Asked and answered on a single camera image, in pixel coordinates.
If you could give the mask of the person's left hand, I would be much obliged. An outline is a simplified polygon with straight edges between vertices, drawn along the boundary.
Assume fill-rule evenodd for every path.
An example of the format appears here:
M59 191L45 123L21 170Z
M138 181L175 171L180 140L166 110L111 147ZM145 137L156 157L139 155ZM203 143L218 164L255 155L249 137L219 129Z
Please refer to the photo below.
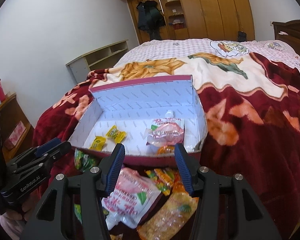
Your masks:
M0 225L11 239L20 239L26 222L31 218L33 211L39 201L39 198L34 194L22 204L22 212L17 213L14 210L6 210L0 216Z

